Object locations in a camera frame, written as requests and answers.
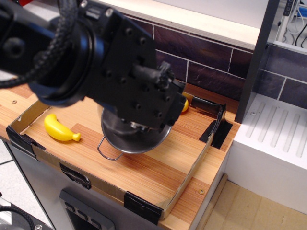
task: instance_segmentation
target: braided cable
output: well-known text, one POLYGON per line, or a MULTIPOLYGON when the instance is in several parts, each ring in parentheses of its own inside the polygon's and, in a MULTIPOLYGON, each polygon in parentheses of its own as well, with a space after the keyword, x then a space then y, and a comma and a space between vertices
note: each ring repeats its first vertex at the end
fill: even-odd
POLYGON ((30 218, 30 216, 25 211, 21 210, 20 208, 11 207, 11 206, 0 206, 0 212, 5 212, 5 211, 18 213, 23 218, 25 218, 25 220, 30 225, 31 230, 35 229, 34 223, 33 223, 32 219, 30 218))
POLYGON ((60 17, 55 36, 33 69, 16 79, 0 81, 0 88, 11 88, 35 81, 47 75, 60 61, 70 44, 71 32, 78 14, 77 2, 75 0, 59 0, 59 12, 60 17))

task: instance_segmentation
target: pot handle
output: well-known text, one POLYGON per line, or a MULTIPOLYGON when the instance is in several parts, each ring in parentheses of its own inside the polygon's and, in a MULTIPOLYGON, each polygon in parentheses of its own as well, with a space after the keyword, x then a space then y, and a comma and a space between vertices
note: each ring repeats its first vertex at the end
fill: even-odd
POLYGON ((100 148, 102 142, 104 141, 104 139, 105 139, 105 136, 102 137, 102 139, 101 139, 99 145, 97 146, 98 152, 101 154, 101 156, 103 156, 104 158, 106 158, 106 159, 108 159, 108 160, 110 160, 110 161, 116 161, 116 160, 118 160, 118 159, 124 154, 123 152, 122 152, 117 158, 110 158, 110 157, 107 157, 106 155, 104 155, 104 154, 100 151, 99 148, 100 148))

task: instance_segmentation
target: ribbed panel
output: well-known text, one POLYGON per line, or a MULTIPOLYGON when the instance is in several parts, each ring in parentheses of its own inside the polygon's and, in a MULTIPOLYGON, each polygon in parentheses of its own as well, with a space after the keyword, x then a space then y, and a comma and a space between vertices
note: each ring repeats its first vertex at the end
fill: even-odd
POLYGON ((307 110, 258 94, 235 141, 307 169, 307 110))

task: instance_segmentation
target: yellow banana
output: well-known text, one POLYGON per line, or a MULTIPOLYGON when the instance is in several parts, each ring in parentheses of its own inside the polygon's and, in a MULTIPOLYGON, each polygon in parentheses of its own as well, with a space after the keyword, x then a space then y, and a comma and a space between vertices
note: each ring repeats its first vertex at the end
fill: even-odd
POLYGON ((47 133, 57 140, 75 140, 79 141, 81 134, 73 133, 69 128, 57 121, 55 114, 49 114, 44 120, 47 133))

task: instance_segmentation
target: wood grain surface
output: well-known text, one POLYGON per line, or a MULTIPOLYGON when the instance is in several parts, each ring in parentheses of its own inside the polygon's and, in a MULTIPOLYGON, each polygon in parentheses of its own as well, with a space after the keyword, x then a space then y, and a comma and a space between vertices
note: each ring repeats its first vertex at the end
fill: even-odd
POLYGON ((9 139, 5 128, 35 101, 37 97, 27 85, 0 89, 0 137, 9 139))
MULTIPOLYGON (((189 93, 193 89, 193 86, 187 88, 190 90, 189 93)), ((14 90, 15 92, 12 90, 0 91, 0 136, 4 138, 8 138, 4 127, 35 101, 35 96, 26 93, 27 87, 18 87, 14 90), (20 105, 16 106, 18 103, 12 104, 12 100, 17 100, 20 105)), ((235 101, 215 94, 211 94, 212 98, 210 98, 207 95, 210 93, 205 92, 204 95, 202 90, 198 91, 197 88, 196 93, 199 97, 211 101, 218 99, 219 101, 216 101, 218 103, 228 101, 232 104, 228 107, 226 119, 234 125, 221 149, 209 148, 199 169, 170 215, 159 222, 159 225, 164 229, 189 229, 239 128, 239 124, 233 121, 237 107, 235 101), (204 194, 199 193, 200 189, 204 191, 204 194)), ((199 141, 199 137, 214 119, 214 117, 190 107, 186 113, 180 116, 169 136, 157 148, 145 154, 124 154, 117 161, 109 161, 97 151, 97 145, 103 133, 97 105, 89 98, 67 108, 51 108, 23 133, 43 145, 47 152, 55 157, 124 191, 132 192, 161 208, 166 208, 206 145, 199 141), (73 132, 80 132, 81 140, 79 142, 73 140, 64 142, 50 137, 43 125, 44 118, 50 113, 56 114, 58 121, 72 129, 73 132)), ((106 141, 103 142, 101 151, 109 157, 116 157, 120 154, 106 141)))

